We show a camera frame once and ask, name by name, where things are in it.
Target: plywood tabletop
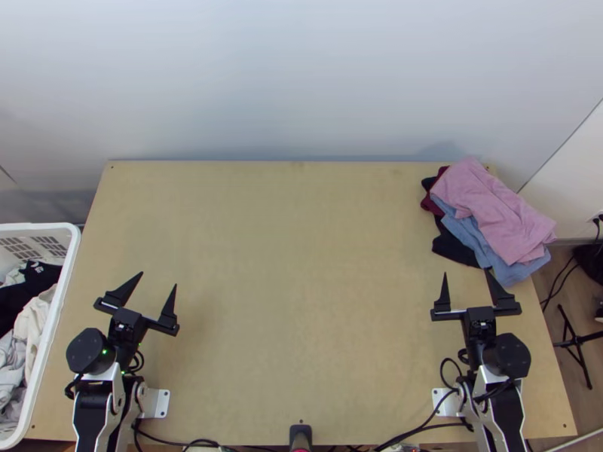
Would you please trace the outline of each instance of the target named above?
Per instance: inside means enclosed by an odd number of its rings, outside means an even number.
[[[30,438],[73,440],[65,350],[92,305],[137,272],[128,307],[157,317],[178,283],[177,337],[150,331],[141,374],[171,389],[163,438],[285,444],[303,421],[316,444],[378,444],[416,427],[464,346],[431,322],[448,273],[453,307],[490,304],[483,272],[433,254],[421,180],[437,163],[110,162],[94,199],[35,406]],[[497,320],[532,354],[527,438],[575,434],[530,280],[521,316]],[[472,441],[460,428],[416,441]]]

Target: laundry basket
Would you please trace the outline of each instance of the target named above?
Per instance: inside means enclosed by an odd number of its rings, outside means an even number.
[[[23,439],[29,427],[41,375],[46,366],[48,352],[63,308],[80,237],[80,230],[70,223],[0,224],[0,281],[4,281],[6,273],[12,268],[27,260],[40,260],[63,266],[40,338],[40,346],[23,400],[19,423],[12,432],[0,433],[0,450],[15,446]]]

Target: pink shirt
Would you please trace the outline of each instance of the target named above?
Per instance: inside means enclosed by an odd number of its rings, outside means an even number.
[[[543,243],[556,239],[555,222],[529,206],[474,157],[451,165],[431,193],[454,207],[456,218],[473,215],[488,244],[508,265],[544,256]]]

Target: cable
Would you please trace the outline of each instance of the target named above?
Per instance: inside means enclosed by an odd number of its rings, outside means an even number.
[[[390,447],[393,444],[399,443],[401,441],[403,441],[404,439],[408,438],[409,436],[413,436],[416,435],[419,432],[423,432],[424,430],[429,430],[429,429],[437,429],[439,427],[443,427],[443,426],[465,426],[463,423],[453,423],[453,424],[437,424],[435,426],[426,426],[432,419],[434,416],[436,416],[436,414],[438,413],[439,407],[442,405],[442,403],[444,403],[444,401],[451,395],[451,394],[455,394],[457,391],[455,390],[451,390],[448,391],[437,403],[436,407],[433,409],[433,411],[431,412],[430,416],[416,429],[413,430],[409,430],[406,433],[402,433],[401,435],[398,436],[394,436],[392,439],[390,439],[389,441],[386,441],[385,443],[375,447],[375,451],[376,452],[380,452],[381,450]]]
[[[463,364],[469,365],[469,359],[467,358],[467,349],[458,350],[457,358]]]
[[[207,444],[205,444],[205,441],[209,441],[209,440],[202,439],[202,438],[195,439],[194,441],[189,442],[188,445],[184,449],[182,449],[182,452],[186,452],[190,447],[195,447],[195,446],[214,447],[214,446],[208,446]],[[232,450],[233,452],[238,452],[237,449],[233,449],[232,447],[227,447],[227,449]]]
[[[248,447],[249,449],[266,450],[266,452],[277,452],[275,449],[270,449],[269,447],[263,447],[263,446],[243,446],[243,447]]]
[[[564,276],[563,280],[561,281],[561,285],[557,288],[557,290],[555,291],[555,293],[550,294],[549,296],[546,298],[546,300],[544,300],[546,303],[544,304],[542,311],[544,312],[546,307],[549,306],[549,302],[556,297],[557,295],[559,295],[559,292],[561,291],[561,289],[563,289],[563,285],[565,284],[565,281],[568,279],[568,276],[571,275],[571,272],[573,272],[574,270],[576,270],[580,265],[579,264],[575,264]]]
[[[445,386],[449,389],[452,389],[455,392],[458,392],[458,389],[453,387],[448,381],[446,381],[446,379],[444,378],[444,364],[446,364],[446,362],[451,362],[452,364],[455,365],[455,367],[457,368],[458,371],[458,376],[462,377],[463,376],[463,372],[461,372],[461,368],[458,367],[458,364],[455,360],[453,360],[452,358],[444,358],[442,360],[442,362],[439,363],[439,377],[442,378],[442,383],[445,384]]]
[[[595,244],[595,243],[597,243],[599,235],[601,235],[601,225],[600,225],[601,219],[600,218],[593,218],[592,222],[595,223],[595,226],[597,227],[597,234],[595,236],[595,239],[592,241],[592,243]],[[603,249],[603,243],[601,244],[601,246],[599,246],[599,250],[596,252],[595,257],[597,256],[598,253],[600,253],[601,249]],[[570,275],[570,273],[573,272],[574,270],[576,270],[576,268],[578,267],[578,264],[576,264],[575,266],[573,266],[568,271],[568,273],[565,275],[565,278],[562,280],[561,285],[559,286],[559,288],[555,292],[555,284],[557,283],[557,280],[563,274],[563,272],[565,271],[565,269],[568,268],[568,266],[571,263],[572,259],[574,259],[574,256],[571,256],[568,259],[568,261],[565,263],[565,265],[563,266],[563,268],[561,269],[561,271],[559,273],[557,273],[557,276],[555,276],[555,279],[552,281],[551,289],[549,290],[549,296],[546,297],[544,300],[542,300],[540,302],[540,304],[543,305],[542,312],[544,312],[546,310],[546,308],[549,306],[549,302],[551,301],[551,299],[554,298],[554,297],[556,297],[559,294],[559,292],[563,288],[563,285],[565,284],[565,280],[568,278],[568,276]]]
[[[142,447],[140,447],[140,443],[138,442],[138,424],[140,424],[140,419],[136,420],[136,428],[134,430],[134,447],[138,452],[144,452]]]
[[[72,387],[74,387],[76,384],[78,384],[81,381],[83,376],[84,376],[84,374],[78,374],[78,376],[75,377],[72,382],[70,382],[67,386],[65,386],[65,396],[68,399],[73,400],[75,398],[75,394],[72,391]]]
[[[127,373],[128,374],[132,374],[132,375],[136,375],[136,372],[140,372],[142,370],[142,368],[145,367],[145,357],[140,352],[140,350],[137,350],[136,351],[136,355],[134,355],[132,357],[132,359],[134,360],[134,365],[131,365],[127,369]]]
[[[435,426],[425,426],[420,429],[417,428],[417,429],[411,430],[410,432],[403,433],[402,435],[398,435],[398,436],[392,438],[391,440],[375,447],[374,450],[376,452],[381,452],[383,449],[390,447],[393,444],[404,441],[405,439],[410,438],[413,435],[417,435],[418,433],[425,432],[426,430],[441,429],[443,427],[465,427],[465,424],[456,422],[456,423],[436,424]]]
[[[509,386],[511,386],[514,381],[515,380],[510,378],[509,380],[506,380],[503,383],[496,386],[494,389],[487,391],[486,394],[478,395],[473,400],[475,403],[482,403],[488,399],[491,399],[492,397],[498,396],[498,394],[500,394],[505,389],[507,389]]]
[[[187,450],[191,446],[194,446],[196,444],[199,445],[198,443],[205,443],[204,447],[220,447],[220,444],[217,443],[216,441],[212,441],[211,439],[205,439],[205,438],[198,438],[189,443],[168,441],[166,439],[156,438],[153,435],[149,435],[147,432],[143,432],[139,428],[139,424],[140,424],[140,420],[137,420],[137,422],[132,427],[132,429],[134,430],[135,433],[138,433],[148,439],[151,439],[152,441],[155,441],[155,442],[158,442],[161,444],[167,444],[168,446],[186,447],[186,449],[184,449],[184,450]]]

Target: wooden floor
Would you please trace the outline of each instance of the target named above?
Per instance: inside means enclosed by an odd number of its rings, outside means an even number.
[[[551,247],[551,262],[533,276],[534,285],[541,300],[548,295],[552,281],[569,259],[571,255],[570,251],[571,247]],[[603,287],[593,282],[580,268],[577,268],[568,277],[563,290],[551,301],[545,312],[551,341],[560,341],[563,334],[563,321],[557,310],[557,304],[563,305],[577,334],[585,335],[603,329],[603,324],[594,320],[594,312],[599,300],[603,301]],[[562,349],[556,349],[559,367],[561,368],[565,388],[568,392],[572,411],[574,412],[576,426],[581,435],[603,426],[603,339],[589,342],[584,346],[583,351],[589,365],[592,384],[594,386],[592,391],[586,387],[582,369],[569,353]],[[531,439],[530,443],[534,452],[541,452],[569,439]],[[144,444],[143,449],[145,452],[173,452],[180,450],[179,447],[151,446],[150,444]],[[240,452],[253,452],[251,449],[242,447],[238,447],[237,449]],[[276,449],[278,452],[285,452],[286,450],[284,447],[277,447]],[[457,452],[474,452],[477,450],[475,444],[430,445],[429,449],[454,450]],[[18,452],[33,452],[34,450],[63,452],[64,450],[69,450],[71,452],[74,450],[74,447],[69,443],[23,441],[14,450]],[[326,450],[327,447],[317,447],[317,452],[325,452]],[[345,450],[345,447],[338,447],[337,452],[344,452]],[[565,450],[567,452],[599,452],[603,450],[603,434]]]

